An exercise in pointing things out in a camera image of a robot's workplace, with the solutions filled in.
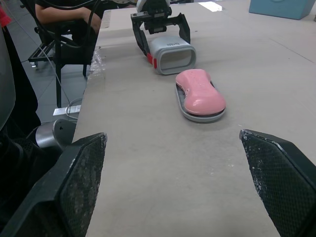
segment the robotic arm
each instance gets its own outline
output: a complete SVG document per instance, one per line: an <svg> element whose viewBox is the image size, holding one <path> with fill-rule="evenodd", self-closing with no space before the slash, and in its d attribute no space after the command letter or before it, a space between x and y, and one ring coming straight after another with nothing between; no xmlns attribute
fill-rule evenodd
<svg viewBox="0 0 316 237"><path fill-rule="evenodd" d="M138 0L136 8L137 13L131 14L133 31L138 46L148 60L151 59L150 50L145 33L140 29L143 23L145 30L151 35L167 31L167 26L178 25L179 36L190 43L190 27L186 17L180 13L176 17L169 18L172 14L169 0Z"/></svg>

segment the red object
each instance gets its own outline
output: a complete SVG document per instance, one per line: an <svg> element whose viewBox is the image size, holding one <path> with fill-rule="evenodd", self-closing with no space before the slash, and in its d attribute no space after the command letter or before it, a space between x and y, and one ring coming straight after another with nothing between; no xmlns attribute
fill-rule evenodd
<svg viewBox="0 0 316 237"><path fill-rule="evenodd" d="M7 16L0 6L0 26L5 27L11 22L11 18Z"/></svg>
<svg viewBox="0 0 316 237"><path fill-rule="evenodd" d="M156 69L157 68L157 59L154 58L154 68Z"/></svg>
<svg viewBox="0 0 316 237"><path fill-rule="evenodd" d="M147 60L150 64L153 64L153 57L150 53L147 54Z"/></svg>

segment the white container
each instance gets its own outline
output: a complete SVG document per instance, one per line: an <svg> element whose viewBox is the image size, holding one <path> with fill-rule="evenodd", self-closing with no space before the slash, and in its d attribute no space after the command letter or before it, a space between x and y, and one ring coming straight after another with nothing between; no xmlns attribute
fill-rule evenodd
<svg viewBox="0 0 316 237"><path fill-rule="evenodd" d="M149 61L160 74L169 75L192 69L196 64L196 50L178 36L163 36L149 44Z"/></svg>

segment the floor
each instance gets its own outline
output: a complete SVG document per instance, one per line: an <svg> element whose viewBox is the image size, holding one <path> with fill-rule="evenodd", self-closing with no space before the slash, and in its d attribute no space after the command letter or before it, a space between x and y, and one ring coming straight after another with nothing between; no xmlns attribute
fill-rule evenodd
<svg viewBox="0 0 316 237"><path fill-rule="evenodd" d="M6 0L5 3L32 39L34 39L37 44L40 44L40 38L34 31L34 27L36 27L35 21L27 9L20 8L21 2L19 0ZM23 62L22 65L25 72L36 93L39 103L37 115L42 123L56 119L56 117L53 117L53 112L55 108L57 108L54 70L48 62L39 62L38 67L32 68L27 59L38 46L21 29L13 17L8 29L20 56L20 60ZM62 69L62 86L70 101L83 96L86 87L86 79L82 75L81 65L66 65ZM68 101L63 94L62 107L66 107L67 105Z"/></svg>

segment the cardboard surface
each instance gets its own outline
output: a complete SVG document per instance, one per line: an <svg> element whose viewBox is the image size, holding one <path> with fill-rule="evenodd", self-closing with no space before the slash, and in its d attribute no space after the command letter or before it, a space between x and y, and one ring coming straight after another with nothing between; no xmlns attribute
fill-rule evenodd
<svg viewBox="0 0 316 237"><path fill-rule="evenodd" d="M135 10L111 11L74 138L108 135L88 237L279 236L238 134L279 136L316 163L316 22L250 14L248 0L218 3L224 11L172 7L188 20L196 67L227 101L226 114L211 124L182 116L176 75L157 75L136 44ZM149 38L177 34L169 27Z"/></svg>

